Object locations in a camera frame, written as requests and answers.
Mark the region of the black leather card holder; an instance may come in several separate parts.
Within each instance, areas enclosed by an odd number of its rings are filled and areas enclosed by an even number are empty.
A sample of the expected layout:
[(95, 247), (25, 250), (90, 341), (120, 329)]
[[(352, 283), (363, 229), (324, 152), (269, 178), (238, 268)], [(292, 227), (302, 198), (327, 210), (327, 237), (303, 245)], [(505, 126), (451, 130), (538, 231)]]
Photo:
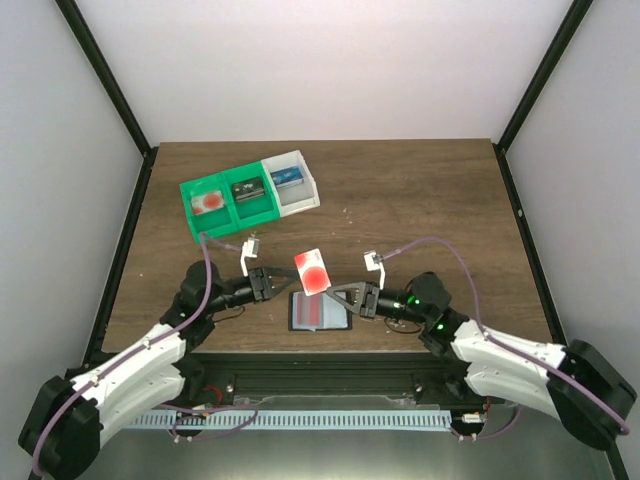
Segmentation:
[(307, 296), (291, 292), (288, 304), (288, 330), (292, 332), (348, 331), (352, 313), (326, 293)]

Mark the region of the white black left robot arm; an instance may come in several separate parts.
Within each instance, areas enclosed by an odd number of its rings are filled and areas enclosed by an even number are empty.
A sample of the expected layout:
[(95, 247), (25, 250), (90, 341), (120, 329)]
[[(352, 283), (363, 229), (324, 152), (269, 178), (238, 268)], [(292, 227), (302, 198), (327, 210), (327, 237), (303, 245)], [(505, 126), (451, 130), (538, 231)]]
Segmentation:
[(212, 261), (192, 264), (169, 309), (141, 339), (91, 370), (41, 386), (18, 437), (33, 474), (76, 479), (135, 418), (194, 397), (202, 375), (189, 355), (213, 332), (215, 314), (269, 301), (298, 279), (291, 268), (257, 267), (223, 280)]

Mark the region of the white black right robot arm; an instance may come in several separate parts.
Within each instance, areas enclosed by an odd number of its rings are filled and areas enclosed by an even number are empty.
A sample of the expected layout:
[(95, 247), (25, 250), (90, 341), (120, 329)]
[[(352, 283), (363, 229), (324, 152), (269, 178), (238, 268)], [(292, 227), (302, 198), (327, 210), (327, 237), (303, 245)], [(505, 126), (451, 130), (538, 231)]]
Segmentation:
[(537, 342), (487, 328), (451, 307), (450, 294), (433, 272), (418, 275), (403, 290), (357, 282), (326, 293), (361, 318), (419, 325), (425, 348), (464, 365), (463, 381), (476, 395), (542, 412), (587, 446), (604, 451), (630, 432), (627, 417), (637, 394), (586, 341)]

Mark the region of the black card stack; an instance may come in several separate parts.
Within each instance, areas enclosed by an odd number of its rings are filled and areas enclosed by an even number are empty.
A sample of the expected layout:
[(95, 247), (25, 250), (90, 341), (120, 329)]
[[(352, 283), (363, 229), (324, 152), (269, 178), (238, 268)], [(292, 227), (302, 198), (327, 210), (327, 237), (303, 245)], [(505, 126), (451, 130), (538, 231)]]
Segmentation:
[(245, 179), (231, 185), (231, 193), (236, 203), (246, 202), (265, 195), (265, 186), (260, 176)]

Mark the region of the red white card stack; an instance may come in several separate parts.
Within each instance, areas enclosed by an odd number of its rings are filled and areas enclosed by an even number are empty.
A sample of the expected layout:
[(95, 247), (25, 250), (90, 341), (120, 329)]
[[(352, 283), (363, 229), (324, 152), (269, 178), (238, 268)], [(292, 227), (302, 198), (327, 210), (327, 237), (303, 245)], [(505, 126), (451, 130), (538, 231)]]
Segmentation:
[(191, 211), (195, 216), (212, 213), (226, 206), (224, 195), (220, 190), (196, 195), (190, 200)]

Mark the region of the blue card stack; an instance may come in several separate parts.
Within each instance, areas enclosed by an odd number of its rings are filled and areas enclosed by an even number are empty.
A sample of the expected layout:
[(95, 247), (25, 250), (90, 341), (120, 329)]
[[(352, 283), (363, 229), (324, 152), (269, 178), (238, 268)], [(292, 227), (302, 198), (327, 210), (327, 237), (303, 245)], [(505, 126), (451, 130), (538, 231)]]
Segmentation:
[(297, 186), (304, 182), (302, 170), (297, 166), (291, 166), (271, 172), (270, 176), (277, 189)]

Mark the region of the white storage bin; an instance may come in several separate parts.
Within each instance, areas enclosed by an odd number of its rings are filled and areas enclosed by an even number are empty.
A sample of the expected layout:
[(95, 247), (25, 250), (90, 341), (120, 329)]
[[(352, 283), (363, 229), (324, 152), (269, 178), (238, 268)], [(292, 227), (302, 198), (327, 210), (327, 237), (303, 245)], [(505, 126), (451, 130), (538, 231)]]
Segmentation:
[[(291, 216), (320, 206), (315, 179), (299, 150), (265, 158), (261, 160), (261, 164), (275, 195), (281, 217)], [(297, 166), (302, 170), (304, 182), (297, 186), (277, 189), (271, 180), (270, 173), (291, 166)]]

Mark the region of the green double storage bin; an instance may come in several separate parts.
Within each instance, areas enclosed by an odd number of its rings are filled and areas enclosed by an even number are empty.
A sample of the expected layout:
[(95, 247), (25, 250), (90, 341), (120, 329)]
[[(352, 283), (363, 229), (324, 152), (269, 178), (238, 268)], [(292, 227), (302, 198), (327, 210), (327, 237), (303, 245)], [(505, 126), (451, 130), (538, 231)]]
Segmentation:
[[(265, 195), (246, 202), (236, 203), (231, 193), (233, 183), (260, 176), (265, 186)], [(196, 243), (199, 235), (206, 233), (210, 237), (220, 238), (247, 230), (280, 218), (275, 195), (270, 188), (266, 173), (259, 162), (223, 170), (179, 185), (186, 222)], [(226, 206), (212, 213), (195, 216), (191, 211), (190, 200), (196, 195), (220, 190)]]

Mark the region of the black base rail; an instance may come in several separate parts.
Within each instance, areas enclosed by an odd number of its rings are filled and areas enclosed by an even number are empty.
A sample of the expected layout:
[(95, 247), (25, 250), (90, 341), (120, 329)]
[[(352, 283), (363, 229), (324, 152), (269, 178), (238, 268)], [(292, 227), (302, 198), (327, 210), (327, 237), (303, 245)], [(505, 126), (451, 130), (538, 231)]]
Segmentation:
[(419, 405), (479, 408), (466, 365), (428, 352), (191, 353), (180, 406), (271, 396), (385, 396)]

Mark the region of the black frame post left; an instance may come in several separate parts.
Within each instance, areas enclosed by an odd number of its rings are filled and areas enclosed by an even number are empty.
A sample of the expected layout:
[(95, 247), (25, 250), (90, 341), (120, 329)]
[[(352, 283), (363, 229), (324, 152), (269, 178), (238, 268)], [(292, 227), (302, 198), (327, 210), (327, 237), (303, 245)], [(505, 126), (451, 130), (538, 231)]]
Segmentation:
[(74, 0), (55, 0), (55, 4), (109, 97), (136, 149), (142, 158), (146, 160), (152, 151), (152, 147), (143, 133), (78, 3)]

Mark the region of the black frame post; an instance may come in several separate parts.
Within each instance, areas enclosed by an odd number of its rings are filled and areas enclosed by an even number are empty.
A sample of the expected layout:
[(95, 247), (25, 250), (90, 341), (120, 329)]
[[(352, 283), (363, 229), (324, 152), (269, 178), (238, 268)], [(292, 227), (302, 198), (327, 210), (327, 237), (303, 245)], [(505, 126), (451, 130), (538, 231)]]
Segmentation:
[(497, 146), (501, 151), (507, 152), (514, 143), (593, 3), (593, 0), (574, 0), (571, 2), (497, 142)]
[(143, 133), (78, 3), (74, 0), (55, 0), (55, 4), (109, 97), (136, 149), (142, 158), (146, 160), (152, 151), (152, 147)]

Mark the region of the black frame post right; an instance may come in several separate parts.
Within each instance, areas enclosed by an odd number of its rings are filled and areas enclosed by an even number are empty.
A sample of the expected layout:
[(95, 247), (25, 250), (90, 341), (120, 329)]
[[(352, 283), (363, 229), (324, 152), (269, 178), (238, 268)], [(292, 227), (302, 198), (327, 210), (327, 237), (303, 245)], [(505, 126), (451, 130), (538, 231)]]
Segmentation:
[(514, 143), (593, 3), (593, 0), (574, 0), (571, 2), (497, 142), (497, 146), (501, 151), (507, 152)]

